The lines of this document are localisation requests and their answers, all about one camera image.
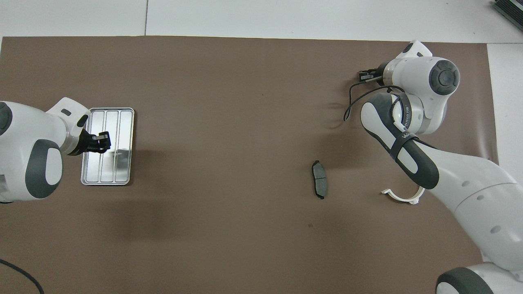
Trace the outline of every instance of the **brown paper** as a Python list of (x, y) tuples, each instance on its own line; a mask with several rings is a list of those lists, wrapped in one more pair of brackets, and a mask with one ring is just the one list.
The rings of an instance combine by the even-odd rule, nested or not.
[[(0, 258), (46, 293), (433, 293), (481, 262), (452, 214), (359, 122), (356, 72), (405, 42), (198, 37), (4, 37), (0, 100), (44, 111), (66, 96), (136, 111), (131, 183), (80, 183), (0, 206)], [(426, 43), (461, 84), (422, 139), (497, 161), (486, 45)], [(359, 95), (374, 87), (355, 88)], [(324, 200), (311, 166), (323, 164)], [(35, 291), (0, 266), (0, 292)]]

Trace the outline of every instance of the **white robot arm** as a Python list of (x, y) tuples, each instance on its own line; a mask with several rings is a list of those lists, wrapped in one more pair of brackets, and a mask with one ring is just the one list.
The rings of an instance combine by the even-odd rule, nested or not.
[(108, 133), (83, 129), (89, 114), (69, 98), (47, 112), (0, 101), (0, 202), (43, 199), (60, 183), (63, 155), (109, 149)]
[(376, 73), (382, 85), (405, 92), (372, 95), (361, 109), (363, 127), (445, 204), (493, 263), (441, 275), (437, 293), (523, 293), (523, 188), (491, 161), (441, 151), (416, 137), (441, 125), (459, 84), (456, 66), (414, 41)]

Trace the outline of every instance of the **white floor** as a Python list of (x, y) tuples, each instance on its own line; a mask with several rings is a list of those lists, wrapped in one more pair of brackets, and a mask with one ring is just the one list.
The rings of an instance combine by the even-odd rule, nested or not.
[(523, 32), (489, 0), (0, 0), (0, 38), (142, 35), (488, 43), (499, 162), (523, 183)]

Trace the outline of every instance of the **metal tray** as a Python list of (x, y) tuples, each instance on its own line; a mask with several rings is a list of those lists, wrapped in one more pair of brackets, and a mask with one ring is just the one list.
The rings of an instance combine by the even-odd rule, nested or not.
[(131, 176), (131, 151), (134, 129), (132, 108), (91, 108), (86, 131), (109, 132), (111, 149), (104, 154), (86, 152), (82, 159), (84, 185), (121, 186)]

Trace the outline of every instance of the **cable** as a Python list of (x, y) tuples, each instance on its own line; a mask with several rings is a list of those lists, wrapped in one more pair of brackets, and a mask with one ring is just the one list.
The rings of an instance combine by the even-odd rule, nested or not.
[(347, 119), (349, 118), (350, 116), (350, 110), (352, 108), (352, 106), (358, 102), (360, 99), (362, 99), (363, 97), (369, 95), (370, 93), (374, 92), (374, 91), (377, 91), (377, 90), (380, 90), (380, 89), (389, 89), (388, 91), (391, 91), (391, 89), (398, 89), (400, 91), (402, 91), (403, 93), (405, 93), (405, 90), (401, 87), (398, 87), (398, 86), (394, 86), (394, 85), (390, 85), (390, 86), (381, 86), (381, 87), (378, 87), (374, 90), (370, 90), (366, 93), (364, 93), (363, 95), (359, 96), (358, 98), (356, 98), (356, 100), (354, 100), (354, 102), (352, 101), (352, 93), (351, 93), (351, 90), (354, 86), (357, 86), (357, 85), (360, 85), (360, 84), (363, 84), (363, 83), (366, 83), (366, 82), (369, 82), (369, 81), (374, 81), (374, 80), (378, 80), (379, 78), (381, 78), (380, 76), (379, 77), (375, 77), (375, 78), (372, 78), (370, 80), (366, 80), (366, 81), (363, 81), (363, 82), (359, 82), (359, 83), (356, 83), (354, 85), (352, 85), (350, 88), (349, 88), (349, 107), (347, 107), (347, 109), (345, 110), (345, 113), (343, 114), (343, 121), (347, 121)]
[(28, 278), (29, 280), (31, 280), (34, 283), (34, 285), (38, 288), (38, 291), (40, 292), (40, 294), (44, 294), (40, 283), (38, 283), (38, 281), (35, 278), (33, 278), (28, 272), (26, 272), (25, 270), (19, 268), (18, 266), (14, 265), (12, 263), (9, 263), (3, 259), (0, 259), (0, 263), (4, 264), (4, 265), (16, 270), (17, 272), (21, 273), (22, 275), (24, 275), (26, 278)]

